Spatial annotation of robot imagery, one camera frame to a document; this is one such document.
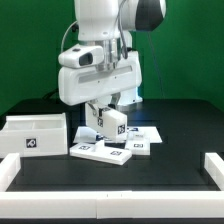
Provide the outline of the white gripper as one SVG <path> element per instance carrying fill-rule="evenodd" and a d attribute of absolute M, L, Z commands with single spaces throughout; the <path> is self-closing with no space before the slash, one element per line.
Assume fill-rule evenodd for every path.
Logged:
<path fill-rule="evenodd" d="M 98 116 L 98 107 L 90 102 L 97 98 L 111 95 L 108 106 L 118 108 L 121 94 L 129 89 L 136 89 L 142 82 L 139 55 L 137 51 L 121 59 L 111 71 L 98 71 L 95 66 L 81 69 L 62 67 L 59 71 L 58 84 L 60 99 L 73 106 L 87 102 L 93 116 Z"/>

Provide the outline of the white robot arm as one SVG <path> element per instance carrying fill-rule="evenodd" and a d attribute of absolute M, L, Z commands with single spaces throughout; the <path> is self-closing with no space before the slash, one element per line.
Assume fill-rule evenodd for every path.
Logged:
<path fill-rule="evenodd" d="M 142 82 L 136 51 L 127 47 L 126 31 L 152 31 L 165 18 L 166 0 L 74 0 L 78 43 L 58 57 L 59 96 L 68 105 L 89 104 L 101 113 L 96 101 Z"/>

